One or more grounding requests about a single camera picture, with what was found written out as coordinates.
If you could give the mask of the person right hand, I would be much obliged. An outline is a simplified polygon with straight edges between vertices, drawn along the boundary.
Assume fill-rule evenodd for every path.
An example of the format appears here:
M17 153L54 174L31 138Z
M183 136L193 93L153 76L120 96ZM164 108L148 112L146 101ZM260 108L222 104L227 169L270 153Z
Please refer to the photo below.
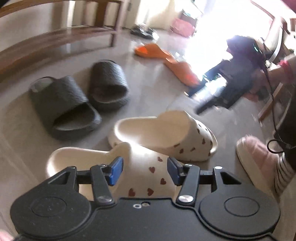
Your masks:
M295 56L290 55L284 60L281 60L277 64L276 68L267 71L269 82L271 86L282 84L293 84L295 83ZM262 87L268 87L268 80L265 73L261 70L254 74L254 81L251 94L255 94Z

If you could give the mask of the person left hand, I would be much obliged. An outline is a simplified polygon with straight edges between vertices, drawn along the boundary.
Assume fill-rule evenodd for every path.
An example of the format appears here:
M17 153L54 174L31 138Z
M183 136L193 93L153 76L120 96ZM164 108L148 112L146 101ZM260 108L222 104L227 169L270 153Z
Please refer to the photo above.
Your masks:
M0 241L13 241L14 237L5 230L0 230Z

